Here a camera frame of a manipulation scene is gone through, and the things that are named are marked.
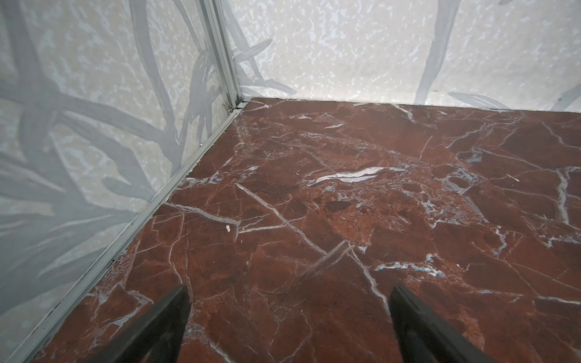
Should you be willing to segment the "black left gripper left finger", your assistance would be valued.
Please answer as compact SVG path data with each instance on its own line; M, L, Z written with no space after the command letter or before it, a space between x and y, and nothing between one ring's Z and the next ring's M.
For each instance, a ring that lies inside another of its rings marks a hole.
M189 293L180 285L87 361L176 362L190 311Z

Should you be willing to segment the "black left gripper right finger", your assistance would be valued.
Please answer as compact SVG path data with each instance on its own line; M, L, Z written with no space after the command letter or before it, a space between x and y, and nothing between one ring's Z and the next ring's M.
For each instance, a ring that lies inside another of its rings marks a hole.
M394 287L389 309L404 362L493 361L405 286Z

